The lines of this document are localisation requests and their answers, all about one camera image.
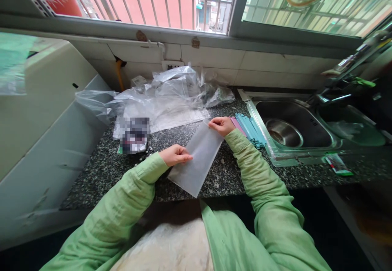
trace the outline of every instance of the pink stick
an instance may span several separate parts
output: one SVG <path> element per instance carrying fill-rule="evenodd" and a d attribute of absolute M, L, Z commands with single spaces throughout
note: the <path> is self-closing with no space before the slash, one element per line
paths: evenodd
<path fill-rule="evenodd" d="M 238 123 L 237 119 L 236 119 L 235 117 L 230 117 L 230 119 L 232 120 L 234 126 L 235 126 L 236 128 L 238 128 L 239 131 L 241 131 L 242 134 L 245 135 L 245 137 L 246 137 L 246 133 L 242 130 L 241 125 Z"/>

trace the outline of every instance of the kitchen counter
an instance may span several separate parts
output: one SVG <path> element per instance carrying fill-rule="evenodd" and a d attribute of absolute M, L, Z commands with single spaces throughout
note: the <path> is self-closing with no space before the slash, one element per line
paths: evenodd
<path fill-rule="evenodd" d="M 208 109 L 210 116 L 233 116 L 236 112 L 249 116 L 246 104 L 236 94 L 236 101 Z M 94 207 L 107 191 L 118 182 L 123 174 L 143 161 L 149 154 L 161 151 L 173 144 L 186 146 L 200 122 L 192 123 L 150 136 L 153 149 L 135 155 L 118 155 L 119 140 L 113 140 L 112 123 L 104 133 L 96 149 L 76 179 L 61 210 L 87 209 Z M 267 151 L 260 150 L 270 163 Z M 349 184 L 372 180 L 392 179 L 392 159 L 387 155 L 343 156 L 343 161 L 354 176 L 339 177 L 329 165 L 300 165 L 293 167 L 272 167 L 290 189 L 305 189 L 329 185 Z M 155 201 L 175 201 L 193 198 L 167 178 L 167 172 L 156 182 Z M 200 198 L 245 194 L 240 170 L 233 154 L 224 141 L 215 157 L 211 169 L 199 193 Z"/>

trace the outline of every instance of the tile wall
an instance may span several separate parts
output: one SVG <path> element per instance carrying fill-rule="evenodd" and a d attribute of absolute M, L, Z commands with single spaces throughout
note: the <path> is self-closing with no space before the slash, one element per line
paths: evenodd
<path fill-rule="evenodd" d="M 142 75 L 152 78 L 152 72 L 162 71 L 160 48 L 145 48 L 126 43 L 98 43 L 70 40 L 91 63 L 111 88 L 118 90 L 114 56 L 127 61 L 122 69 L 124 85 Z M 287 87 L 317 89 L 324 78 L 321 72 L 331 69 L 340 60 L 220 49 L 192 48 L 189 45 L 165 44 L 166 60 L 181 60 L 192 66 L 213 69 L 231 85 L 253 87 Z"/>

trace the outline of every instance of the pile of plastic bags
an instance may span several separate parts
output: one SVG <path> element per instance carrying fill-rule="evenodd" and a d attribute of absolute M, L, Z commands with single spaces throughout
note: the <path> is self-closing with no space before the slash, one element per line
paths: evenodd
<path fill-rule="evenodd" d="M 153 80 L 122 93 L 114 91 L 77 92 L 76 101 L 90 109 L 103 122 L 117 116 L 113 137 L 124 133 L 129 118 L 149 118 L 150 133 L 200 121 L 209 117 L 205 108 L 235 100 L 216 74 L 190 66 L 153 73 Z"/>

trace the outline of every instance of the metal bowl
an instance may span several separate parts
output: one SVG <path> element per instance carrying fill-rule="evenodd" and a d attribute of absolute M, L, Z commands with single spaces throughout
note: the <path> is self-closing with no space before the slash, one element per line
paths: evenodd
<path fill-rule="evenodd" d="M 287 147 L 301 147 L 303 137 L 290 123 L 280 119 L 269 119 L 265 124 L 270 136 L 278 143 Z"/>

